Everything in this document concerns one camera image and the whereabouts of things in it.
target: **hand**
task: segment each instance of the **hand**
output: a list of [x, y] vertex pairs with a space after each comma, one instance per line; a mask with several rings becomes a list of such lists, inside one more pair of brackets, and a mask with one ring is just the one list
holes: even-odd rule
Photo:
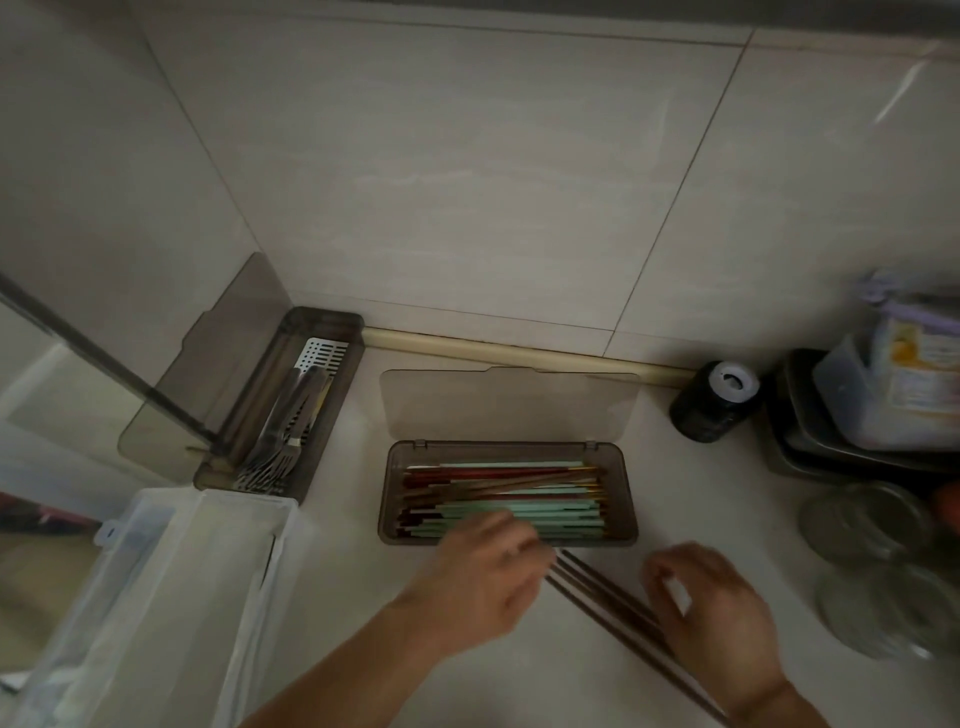
[[389, 608], [405, 611], [443, 659], [513, 631], [556, 558], [510, 511], [477, 514], [444, 536]]
[[[686, 615], [663, 584], [670, 577], [690, 596]], [[718, 551], [683, 544], [655, 553], [643, 586], [677, 660], [728, 716], [751, 715], [792, 690], [770, 608]]]

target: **red object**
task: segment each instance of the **red object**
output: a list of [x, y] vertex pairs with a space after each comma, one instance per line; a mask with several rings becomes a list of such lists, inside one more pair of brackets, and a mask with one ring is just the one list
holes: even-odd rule
[[960, 533], [960, 480], [949, 483], [933, 494], [934, 515]]

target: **white countertop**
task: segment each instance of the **white countertop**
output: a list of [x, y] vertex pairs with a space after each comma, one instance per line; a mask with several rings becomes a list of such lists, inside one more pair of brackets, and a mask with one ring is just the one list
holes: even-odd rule
[[[360, 627], [429, 557], [376, 534], [387, 450], [379, 376], [388, 369], [489, 365], [368, 349], [344, 403], [303, 515], [318, 534], [281, 628], [266, 694], [273, 694]], [[696, 540], [723, 551], [773, 609], [783, 660], [833, 728], [948, 728], [960, 724], [960, 668], [875, 662], [817, 620], [813, 584], [828, 569], [795, 526], [822, 486], [767, 471], [749, 425], [712, 445], [686, 440], [666, 418], [675, 390], [644, 387], [623, 438], [640, 537], [582, 558], [642, 595], [646, 553]], [[548, 585], [514, 634], [440, 666], [397, 728], [695, 728], [715, 723]]]

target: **forearm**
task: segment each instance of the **forearm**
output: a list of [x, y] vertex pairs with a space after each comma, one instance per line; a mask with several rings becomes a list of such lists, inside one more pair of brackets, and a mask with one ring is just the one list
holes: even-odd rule
[[384, 728], [438, 661], [410, 615], [388, 605], [242, 728]]
[[787, 684], [742, 716], [732, 716], [736, 728], [829, 728], [797, 689]]

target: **beige trim strip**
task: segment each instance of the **beige trim strip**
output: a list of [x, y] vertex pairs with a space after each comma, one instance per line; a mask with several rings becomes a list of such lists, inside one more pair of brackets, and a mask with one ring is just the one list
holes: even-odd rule
[[396, 352], [448, 356], [451, 359], [485, 361], [510, 367], [532, 367], [548, 372], [614, 372], [636, 374], [645, 384], [660, 387], [682, 387], [693, 376], [688, 369], [643, 364], [637, 361], [605, 359], [579, 353], [548, 352], [543, 349], [509, 347], [482, 341], [451, 339], [424, 333], [394, 331], [389, 328], [364, 328], [364, 344], [375, 349]]

